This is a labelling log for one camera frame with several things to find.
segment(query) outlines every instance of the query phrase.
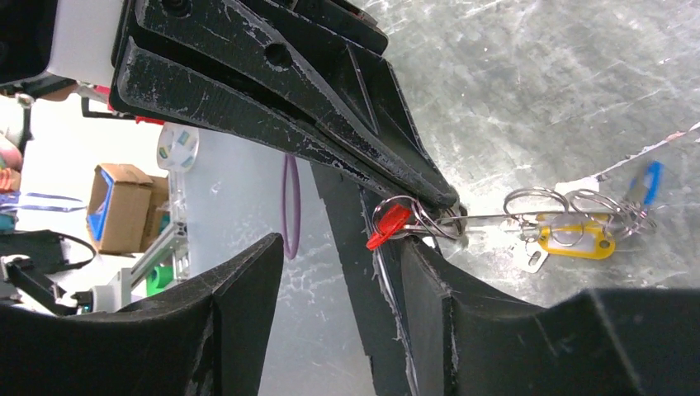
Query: black machine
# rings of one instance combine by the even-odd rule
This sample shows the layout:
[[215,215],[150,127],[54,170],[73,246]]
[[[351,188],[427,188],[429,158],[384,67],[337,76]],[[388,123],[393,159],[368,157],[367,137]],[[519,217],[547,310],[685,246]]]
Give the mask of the black machine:
[[[0,92],[47,78],[57,4],[0,0],[10,26],[0,31]],[[125,0],[109,102],[314,164],[377,394],[700,394],[697,291],[589,290],[544,309],[417,238],[364,248],[384,198],[412,196],[434,211],[459,203],[382,58],[387,43],[344,0]],[[361,276],[373,260],[389,272],[396,307]],[[47,318],[0,306],[0,368],[12,378],[0,394],[256,394],[281,263],[270,236],[118,313]],[[182,350],[161,356],[151,337],[174,337]],[[77,349],[60,345],[78,338]]]

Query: tape roll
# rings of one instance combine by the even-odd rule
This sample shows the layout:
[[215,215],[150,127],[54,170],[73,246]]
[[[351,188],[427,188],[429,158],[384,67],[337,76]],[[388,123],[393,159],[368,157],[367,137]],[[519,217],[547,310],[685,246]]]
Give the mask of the tape roll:
[[198,149],[198,128],[166,122],[158,137],[158,167],[173,172],[189,171]]

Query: red key tag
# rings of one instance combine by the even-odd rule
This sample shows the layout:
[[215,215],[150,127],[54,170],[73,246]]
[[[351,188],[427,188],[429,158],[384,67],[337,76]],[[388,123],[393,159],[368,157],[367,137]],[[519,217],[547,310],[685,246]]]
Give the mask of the red key tag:
[[394,205],[389,209],[377,225],[377,231],[367,241],[367,248],[376,250],[392,235],[402,229],[411,217],[411,211],[401,205]]

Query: gray scratched surface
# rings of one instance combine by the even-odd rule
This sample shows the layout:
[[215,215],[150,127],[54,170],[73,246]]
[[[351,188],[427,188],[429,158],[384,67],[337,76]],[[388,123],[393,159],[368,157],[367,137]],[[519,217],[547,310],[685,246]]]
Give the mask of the gray scratched surface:
[[[547,306],[591,286],[700,285],[698,2],[355,3],[389,34],[385,56],[423,141],[472,213],[497,212],[514,188],[610,167],[600,190],[619,197],[638,162],[626,158],[644,151],[666,166],[659,232],[607,261],[551,257],[531,275],[514,268],[512,241],[493,234],[466,251],[446,247],[450,262]],[[186,184],[195,272],[279,229],[280,168],[279,153],[203,135]],[[302,249],[286,264],[261,394],[371,394],[328,220],[301,168]]]

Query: yellow key tag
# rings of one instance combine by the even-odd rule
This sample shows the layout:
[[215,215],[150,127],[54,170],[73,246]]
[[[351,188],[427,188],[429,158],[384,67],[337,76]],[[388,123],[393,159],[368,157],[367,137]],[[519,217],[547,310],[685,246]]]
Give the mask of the yellow key tag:
[[603,260],[615,252],[615,241],[595,221],[584,222],[583,235],[581,224],[556,227],[554,233],[555,238],[551,228],[544,227],[538,240],[542,250],[550,254]]

